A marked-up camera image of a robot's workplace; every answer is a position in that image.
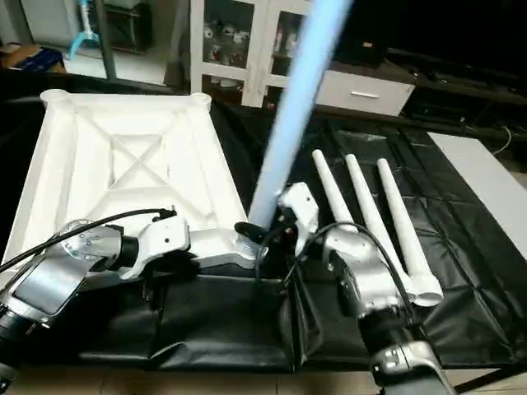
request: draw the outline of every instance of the white plastic tube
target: white plastic tube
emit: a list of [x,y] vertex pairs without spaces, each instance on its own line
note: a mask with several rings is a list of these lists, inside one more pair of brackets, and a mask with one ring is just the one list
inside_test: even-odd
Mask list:
[[427,258],[422,251],[388,161],[379,159],[377,166],[379,167],[380,180],[385,189],[389,210],[394,219],[395,231],[403,251],[406,268],[412,279],[413,289],[419,295],[419,299],[415,303],[425,307],[435,306],[443,300],[441,285],[428,266]]
[[[315,161],[316,170],[319,173],[322,186],[326,192],[326,197],[331,207],[331,212],[335,217],[336,221],[353,221],[352,214],[347,209],[346,202],[344,201],[343,195],[338,189],[338,185],[335,182],[335,178],[329,169],[328,163],[324,158],[324,154],[321,150],[314,150],[311,154]],[[344,229],[356,232],[357,229],[354,226],[346,226]]]
[[[364,222],[366,223],[366,228],[370,230],[373,235],[379,239],[382,246],[385,248],[386,253],[389,256],[389,259],[395,266],[395,270],[399,274],[401,281],[403,282],[404,289],[406,290],[410,300],[415,300],[419,297],[416,295],[413,290],[413,283],[408,274],[403,269],[399,256],[395,252],[394,245],[391,238],[388,236],[386,231],[385,223],[380,217],[379,210],[375,205],[375,201],[371,196],[370,189],[368,184],[364,179],[362,174],[361,167],[357,162],[357,158],[354,155],[346,156],[347,169],[349,174],[352,176],[353,188],[355,189],[355,194],[357,195],[357,200],[359,201],[359,206],[361,207],[362,216],[364,217]],[[379,252],[380,259],[385,262],[385,257]]]

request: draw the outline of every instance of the white cabinet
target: white cabinet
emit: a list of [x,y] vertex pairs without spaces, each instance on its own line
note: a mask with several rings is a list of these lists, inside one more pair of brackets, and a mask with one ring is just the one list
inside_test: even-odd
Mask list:
[[328,70],[317,103],[397,116],[412,91],[413,85]]
[[[191,91],[214,95],[215,90],[231,90],[242,105],[275,105],[287,85],[296,34],[309,10],[307,0],[192,0]],[[229,35],[218,33],[216,21],[250,37],[233,44]],[[205,22],[213,25],[211,39],[203,38]],[[412,91],[409,84],[328,70],[317,103],[398,115]]]
[[[254,105],[259,51],[264,42],[268,0],[192,0],[190,2],[190,89],[213,93],[216,89]],[[205,37],[206,26],[212,36]],[[223,33],[234,29],[248,36],[235,43]]]

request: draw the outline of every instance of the tiled floor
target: tiled floor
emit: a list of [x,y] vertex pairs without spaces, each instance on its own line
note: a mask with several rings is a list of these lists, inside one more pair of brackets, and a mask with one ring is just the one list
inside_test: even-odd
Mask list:
[[[146,54],[114,51],[117,78],[162,85],[165,78],[167,54],[152,49]],[[106,78],[105,66],[98,50],[83,50],[73,60],[64,59],[66,71],[89,77]]]
[[[449,371],[453,385],[489,370]],[[367,373],[200,374],[146,373],[139,370],[25,368],[11,395],[370,395],[376,386]],[[527,393],[527,374],[475,392],[477,395]]]

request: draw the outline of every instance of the black plastic sheet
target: black plastic sheet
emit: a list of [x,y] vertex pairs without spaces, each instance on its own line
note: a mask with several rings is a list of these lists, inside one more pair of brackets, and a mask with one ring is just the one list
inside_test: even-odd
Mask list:
[[[36,97],[52,87],[151,92],[81,77],[14,72],[0,74],[0,82],[2,113],[11,115],[0,136],[0,164],[9,169],[0,234],[4,248],[44,114],[40,103],[6,100]],[[274,113],[213,103],[211,117],[248,210]],[[325,225],[333,217],[310,156],[315,148],[324,152],[353,218],[362,222],[343,162],[343,154],[357,156],[398,249],[375,170],[378,158],[389,161],[445,292],[441,305],[418,310],[444,367],[524,363],[525,260],[429,136],[386,123],[313,115],[289,181],[309,185]],[[263,274],[279,278],[285,266],[271,260]],[[198,276],[177,272],[84,293],[49,331],[34,362],[265,372],[367,368],[357,324],[343,315],[334,278],[320,261],[305,262],[302,281],[287,299],[276,297],[276,280],[258,289],[252,276],[225,265]]]

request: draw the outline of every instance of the electrical cable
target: electrical cable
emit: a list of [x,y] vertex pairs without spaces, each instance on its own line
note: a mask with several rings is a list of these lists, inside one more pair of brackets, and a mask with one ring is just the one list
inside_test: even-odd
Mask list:
[[285,232],[286,229],[289,227],[290,225],[282,222],[279,226],[277,226],[273,230],[270,230],[263,237],[262,242],[260,243],[260,246],[258,248],[258,252],[256,253],[256,259],[254,260],[254,278],[256,280],[256,285],[259,286],[261,283],[260,265],[262,264],[262,261],[264,260],[264,250],[269,246],[269,243],[271,243],[271,241],[275,237]]
[[407,310],[408,314],[410,316],[413,315],[412,313],[412,305],[410,302],[410,298],[408,297],[408,293],[404,289],[403,282],[401,281],[401,277],[399,277],[399,274],[397,273],[397,270],[395,270],[394,263],[390,259],[388,253],[386,252],[383,245],[380,243],[380,241],[373,235],[365,226],[357,224],[352,221],[338,221],[334,222],[332,224],[324,226],[322,229],[318,230],[311,239],[307,243],[305,243],[304,248],[301,250],[301,252],[298,254],[298,256],[293,261],[293,264],[291,265],[291,268],[289,269],[289,272],[286,274],[286,276],[282,280],[282,290],[285,290],[287,288],[288,282],[291,280],[291,276],[295,272],[295,270],[298,268],[298,266],[303,262],[303,258],[305,257],[309,247],[318,239],[321,237],[324,237],[330,230],[333,228],[336,228],[337,226],[341,225],[351,225],[355,226],[359,232],[362,232],[363,234],[367,235],[377,246],[377,248],[382,253],[383,257],[385,258],[386,264],[388,265],[388,271],[389,274],[394,279],[395,286],[397,287],[397,291],[401,295],[401,299],[403,300],[404,307]]
[[501,152],[503,152],[510,144],[511,144],[511,141],[512,141],[512,133],[511,133],[511,130],[509,130],[509,128],[505,125],[502,126],[502,128],[504,128],[507,132],[507,134],[509,135],[509,137],[507,138],[507,142],[505,143],[505,146],[503,146],[502,148],[500,148],[499,150],[496,150],[496,151],[493,151],[492,154],[493,155],[497,155]]
[[168,217],[168,216],[175,215],[175,211],[166,210],[165,208],[144,208],[141,210],[131,210],[131,211],[126,211],[126,212],[121,212],[120,214],[115,214],[114,216],[107,216],[106,218],[93,221],[83,226],[79,226],[78,228],[71,230],[63,235],[56,235],[52,237],[51,239],[48,239],[44,241],[43,243],[33,247],[32,249],[28,249],[24,253],[16,255],[14,258],[11,258],[7,262],[5,262],[3,265],[0,265],[0,273],[5,272],[7,269],[10,269],[11,267],[15,266],[17,263],[23,261],[24,259],[31,257],[33,255],[36,255],[38,253],[41,253],[46,248],[52,245],[55,245],[57,243],[60,243],[61,241],[64,241],[65,239],[69,239],[70,237],[78,235],[82,232],[86,232],[87,230],[96,228],[97,226],[101,226],[111,221],[116,221],[121,218],[125,218],[127,216],[138,216],[141,214],[159,214],[160,217],[162,218],[162,217]]

